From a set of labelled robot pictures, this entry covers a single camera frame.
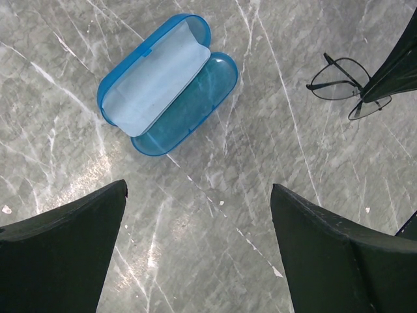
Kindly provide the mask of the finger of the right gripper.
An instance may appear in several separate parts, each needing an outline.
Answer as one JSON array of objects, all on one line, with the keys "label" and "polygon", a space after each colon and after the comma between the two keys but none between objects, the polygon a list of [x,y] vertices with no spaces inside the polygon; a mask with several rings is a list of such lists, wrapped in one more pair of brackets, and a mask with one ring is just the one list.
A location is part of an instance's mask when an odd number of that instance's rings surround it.
[{"label": "finger of the right gripper", "polygon": [[361,91],[365,103],[416,90],[416,14],[397,44]]}]

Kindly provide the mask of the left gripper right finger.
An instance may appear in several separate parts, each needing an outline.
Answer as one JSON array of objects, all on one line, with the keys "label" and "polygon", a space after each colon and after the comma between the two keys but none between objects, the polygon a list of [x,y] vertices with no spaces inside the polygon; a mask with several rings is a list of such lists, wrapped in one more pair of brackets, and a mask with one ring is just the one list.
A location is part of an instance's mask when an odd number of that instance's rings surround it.
[{"label": "left gripper right finger", "polygon": [[295,312],[416,311],[415,216],[387,235],[280,184],[270,207]]}]

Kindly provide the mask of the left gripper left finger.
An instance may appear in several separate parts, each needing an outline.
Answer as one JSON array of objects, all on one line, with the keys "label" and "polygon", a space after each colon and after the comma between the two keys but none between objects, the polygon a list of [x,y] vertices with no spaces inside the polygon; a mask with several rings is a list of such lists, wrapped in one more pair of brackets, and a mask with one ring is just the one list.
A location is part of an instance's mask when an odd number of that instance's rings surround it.
[{"label": "left gripper left finger", "polygon": [[127,197],[118,180],[1,226],[1,311],[96,312]]}]

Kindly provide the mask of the black thin sunglasses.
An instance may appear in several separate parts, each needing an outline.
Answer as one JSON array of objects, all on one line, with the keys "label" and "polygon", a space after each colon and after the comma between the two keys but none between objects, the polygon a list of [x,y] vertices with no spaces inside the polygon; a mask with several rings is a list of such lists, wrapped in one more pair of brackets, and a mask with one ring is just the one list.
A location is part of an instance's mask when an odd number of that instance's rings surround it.
[{"label": "black thin sunglasses", "polygon": [[306,88],[323,100],[346,100],[357,97],[358,102],[350,112],[349,120],[367,117],[391,103],[391,96],[369,103],[364,101],[362,93],[371,76],[360,63],[349,57],[334,59],[327,53],[323,53],[323,57],[326,66],[312,78]]}]

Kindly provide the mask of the light blue cleaning cloth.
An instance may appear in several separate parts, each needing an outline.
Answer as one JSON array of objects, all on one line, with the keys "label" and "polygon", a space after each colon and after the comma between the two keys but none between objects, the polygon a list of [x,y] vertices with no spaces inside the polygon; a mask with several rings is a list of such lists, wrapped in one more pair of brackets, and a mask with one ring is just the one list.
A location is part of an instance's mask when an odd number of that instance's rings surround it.
[{"label": "light blue cleaning cloth", "polygon": [[102,108],[130,137],[144,134],[185,90],[210,57],[186,21],[164,35],[106,93]]}]

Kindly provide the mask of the blue translucent glasses case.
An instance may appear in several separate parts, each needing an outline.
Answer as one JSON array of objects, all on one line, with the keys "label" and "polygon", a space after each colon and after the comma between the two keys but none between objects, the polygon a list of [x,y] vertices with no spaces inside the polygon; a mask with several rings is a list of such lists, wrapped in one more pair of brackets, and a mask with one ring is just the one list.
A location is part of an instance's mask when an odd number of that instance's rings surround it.
[{"label": "blue translucent glasses case", "polygon": [[102,79],[96,96],[102,117],[144,155],[172,151],[237,84],[235,61],[210,44],[203,17],[170,17]]}]

